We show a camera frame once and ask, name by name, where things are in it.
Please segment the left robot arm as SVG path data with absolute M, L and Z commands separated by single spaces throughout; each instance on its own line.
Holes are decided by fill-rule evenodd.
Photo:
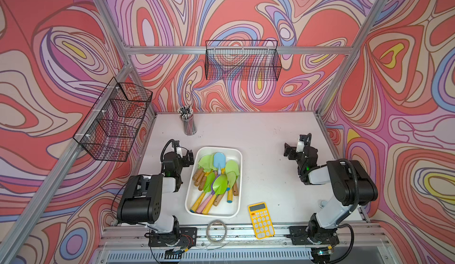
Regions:
M 182 152 L 180 142 L 170 139 L 161 151 L 160 172 L 132 176 L 117 207 L 116 219 L 129 225 L 143 225 L 156 234 L 180 234 L 177 217 L 162 212 L 162 197 L 180 190 L 182 170 L 194 164 L 191 150 Z

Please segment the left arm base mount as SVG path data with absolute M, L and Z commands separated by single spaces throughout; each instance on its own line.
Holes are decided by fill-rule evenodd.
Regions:
M 148 239 L 149 247 L 180 247 L 181 249 L 189 249 L 196 245 L 197 228 L 183 227 L 174 228 L 172 232 L 166 234 L 158 234 L 154 231 L 149 231 L 144 235 Z

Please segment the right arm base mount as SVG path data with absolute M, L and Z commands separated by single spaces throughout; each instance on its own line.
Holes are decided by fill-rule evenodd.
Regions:
M 290 226 L 285 235 L 293 245 L 336 246 L 340 243 L 336 229 L 308 226 Z

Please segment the light blue shovel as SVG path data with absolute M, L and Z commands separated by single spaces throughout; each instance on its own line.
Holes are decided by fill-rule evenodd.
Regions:
M 218 175 L 222 174 L 222 169 L 226 166 L 226 157 L 224 153 L 217 152 L 213 155 L 213 167 Z

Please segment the purple shovel pink handle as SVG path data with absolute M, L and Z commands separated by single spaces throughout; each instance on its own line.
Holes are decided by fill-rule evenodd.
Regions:
M 198 214 L 203 213 L 203 211 L 207 207 L 207 204 L 211 200 L 213 193 L 214 193 L 214 190 L 213 190 L 212 186 L 205 189 L 204 193 L 202 194 L 202 198 L 200 198 L 199 206 L 196 209 L 196 213 L 198 213 Z

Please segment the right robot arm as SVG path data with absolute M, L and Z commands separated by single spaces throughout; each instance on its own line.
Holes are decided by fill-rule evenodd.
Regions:
M 283 156 L 297 163 L 297 174 L 305 185 L 330 184 L 334 196 L 313 214 L 306 235 L 313 242 L 322 242 L 336 233 L 349 215 L 359 206 L 377 200 L 379 192 L 360 162 L 340 158 L 319 165 L 318 150 L 311 146 L 312 134 L 300 135 L 297 146 L 284 145 Z

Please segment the green shovel yellow handle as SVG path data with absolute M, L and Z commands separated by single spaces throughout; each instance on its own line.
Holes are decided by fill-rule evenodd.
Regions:
M 211 198 L 211 200 L 209 201 L 209 203 L 207 204 L 207 207 L 205 208 L 205 210 L 203 211 L 203 215 L 207 215 L 216 199 L 216 197 L 218 195 L 221 195 L 222 193 L 226 192 L 226 189 L 227 189 L 227 176 L 226 174 L 221 174 L 220 176 L 218 176 L 216 178 L 216 180 L 213 182 L 213 190 L 214 190 L 214 193 L 213 193 L 213 196 Z

